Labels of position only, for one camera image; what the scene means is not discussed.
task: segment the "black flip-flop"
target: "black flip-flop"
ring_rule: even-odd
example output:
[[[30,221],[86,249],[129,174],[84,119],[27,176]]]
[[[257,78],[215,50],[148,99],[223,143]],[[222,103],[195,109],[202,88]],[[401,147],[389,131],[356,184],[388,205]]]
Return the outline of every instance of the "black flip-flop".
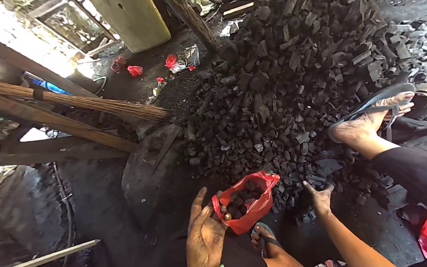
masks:
[[[271,228],[270,228],[266,223],[263,223],[263,222],[257,222],[257,223],[255,224],[255,226],[257,226],[257,225],[264,227],[264,229],[266,229],[266,231],[270,232],[270,233],[272,234],[272,236],[274,236],[274,239],[269,238],[269,237],[262,236],[262,235],[258,234],[258,232],[257,232],[257,231],[255,230],[255,228],[253,227],[253,231],[252,231],[252,233],[253,233],[253,234],[257,234],[257,235],[259,235],[259,237],[261,238],[261,240],[260,240],[261,254],[262,254],[263,258],[268,258],[268,255],[267,255],[267,253],[266,253],[266,246],[265,246],[265,245],[266,245],[266,243],[271,243],[271,244],[274,244],[274,245],[279,246],[279,247],[281,247],[281,248],[283,248],[283,247],[282,247],[282,246],[281,246],[281,244],[276,240],[276,235],[274,234],[273,230],[271,230]]]
[[[336,143],[342,143],[339,139],[335,138],[333,134],[331,134],[331,129],[334,128],[337,124],[343,123],[346,121],[351,121],[359,117],[359,115],[367,112],[379,112],[379,111],[385,111],[385,110],[391,110],[391,119],[386,124],[385,128],[383,130],[390,130],[391,125],[395,122],[396,117],[398,116],[398,113],[400,112],[400,106],[408,104],[411,99],[406,99],[403,101],[400,101],[394,105],[389,106],[372,106],[375,104],[375,102],[379,100],[384,100],[386,98],[395,96],[399,93],[404,92],[415,92],[416,87],[412,83],[400,83],[396,85],[389,86],[387,88],[384,88],[380,91],[378,91],[375,94],[372,94],[367,101],[365,101],[363,104],[361,104],[359,107],[357,107],[353,112],[350,112],[347,114],[347,116],[343,117],[342,119],[336,121],[334,124],[332,124],[329,127],[329,137]]]

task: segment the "wooden stick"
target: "wooden stick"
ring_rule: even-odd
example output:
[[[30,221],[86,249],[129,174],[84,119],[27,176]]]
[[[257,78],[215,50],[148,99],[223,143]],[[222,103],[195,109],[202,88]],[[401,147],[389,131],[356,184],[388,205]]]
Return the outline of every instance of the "wooden stick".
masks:
[[[214,53],[220,51],[220,44],[205,21],[189,6],[186,0],[165,0],[174,13],[191,28],[205,47]]]
[[[84,249],[86,249],[88,247],[91,247],[91,246],[95,246],[100,241],[101,240],[99,240],[99,239],[88,241],[88,242],[80,244],[80,245],[69,247],[69,248],[63,249],[61,251],[50,253],[49,255],[45,255],[45,256],[42,256],[40,258],[36,258],[36,259],[30,260],[28,262],[18,264],[18,265],[14,266],[14,267],[36,267],[36,266],[40,266],[42,264],[51,262],[51,261],[53,261],[55,259],[62,258],[62,257],[65,257],[67,255],[70,255],[70,254],[72,254],[74,252],[77,252],[77,251],[80,251],[80,250],[84,250]]]
[[[134,142],[105,133],[90,125],[3,95],[0,95],[0,112],[23,120],[46,125],[51,129],[83,137],[122,151],[133,152],[138,146],[138,144]]]

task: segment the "wooden plank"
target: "wooden plank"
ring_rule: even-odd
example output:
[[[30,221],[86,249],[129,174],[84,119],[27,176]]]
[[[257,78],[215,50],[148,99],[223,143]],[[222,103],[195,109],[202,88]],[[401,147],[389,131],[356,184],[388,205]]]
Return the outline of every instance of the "wooden plank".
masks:
[[[249,4],[251,2],[253,2],[253,0],[236,0],[236,1],[232,1],[230,3],[225,3],[225,4],[222,4],[219,12],[224,13],[227,10],[238,8],[238,7],[241,7],[243,5]]]
[[[118,136],[105,133],[95,127],[83,124],[76,120],[50,112],[33,104],[0,95],[0,112],[38,124],[64,133],[83,137],[93,142],[101,143],[122,151],[133,152],[138,144],[122,139]]]
[[[70,94],[97,97],[95,94],[92,94],[86,89],[59,76],[55,72],[52,72],[41,64],[32,61],[31,59],[27,58],[26,56],[23,56],[21,53],[16,52],[12,48],[9,48],[2,43],[0,43],[0,58],[5,60],[8,64],[13,65],[14,67],[21,68],[44,79],[47,82],[55,84],[56,86],[66,90]]]
[[[49,255],[45,255],[45,256],[42,256],[40,258],[36,258],[36,259],[31,260],[31,261],[28,261],[28,262],[18,264],[14,267],[36,267],[36,266],[40,266],[42,264],[51,262],[55,259],[62,258],[62,257],[65,257],[67,255],[70,255],[74,252],[84,250],[84,249],[89,248],[91,246],[95,246],[100,241],[101,240],[99,240],[99,239],[88,241],[88,242],[80,244],[80,245],[69,247],[69,248],[63,249],[61,251],[50,253]]]
[[[32,165],[46,162],[63,162],[66,160],[91,160],[128,157],[129,153],[117,149],[57,151],[49,153],[0,154],[0,166]]]
[[[1,152],[6,154],[17,153],[44,153],[57,152],[81,144],[92,143],[92,141],[76,136],[57,137],[39,141],[16,142],[7,146],[2,146]]]
[[[186,0],[166,0],[166,3],[189,26],[209,51],[217,53],[220,50],[218,40],[213,36],[205,21]]]
[[[227,19],[239,17],[240,15],[242,15],[244,13],[248,13],[248,12],[252,11],[253,5],[254,5],[254,2],[248,3],[246,5],[242,5],[240,7],[234,8],[234,9],[227,10],[223,13],[223,18],[225,20],[227,20]]]
[[[107,28],[105,28],[105,26],[98,21],[93,15],[92,13],[90,13],[82,3],[80,3],[78,0],[72,0],[72,2],[75,4],[75,6],[77,6],[83,13],[85,13],[85,15],[88,16],[88,18],[90,18],[105,34],[106,37],[108,37],[108,39],[111,39],[113,41],[116,40],[115,36],[113,36],[113,34],[111,34],[111,32],[109,30],[107,30]]]

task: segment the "broom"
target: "broom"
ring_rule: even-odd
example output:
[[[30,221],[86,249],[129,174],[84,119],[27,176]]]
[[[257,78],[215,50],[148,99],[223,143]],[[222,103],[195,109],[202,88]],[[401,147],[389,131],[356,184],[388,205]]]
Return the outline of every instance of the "broom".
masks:
[[[34,91],[31,88],[0,82],[0,94],[33,99],[33,93]],[[76,96],[70,94],[56,94],[46,91],[42,93],[42,99],[71,106],[91,108],[116,115],[133,115],[151,121],[162,121],[169,116],[169,112],[164,108],[122,100]]]

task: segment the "hand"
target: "hand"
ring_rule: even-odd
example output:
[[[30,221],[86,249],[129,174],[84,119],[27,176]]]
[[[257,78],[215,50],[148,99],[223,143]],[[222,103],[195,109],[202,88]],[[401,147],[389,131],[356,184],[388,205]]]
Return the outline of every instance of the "hand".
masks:
[[[187,232],[187,267],[219,267],[222,258],[223,238],[227,226],[207,205],[202,209],[207,188],[202,188],[195,197],[190,209]]]
[[[304,186],[311,193],[314,207],[316,208],[317,215],[324,216],[332,213],[331,211],[331,193],[334,190],[334,186],[330,183],[323,191],[316,191],[312,185],[308,182],[303,181]]]

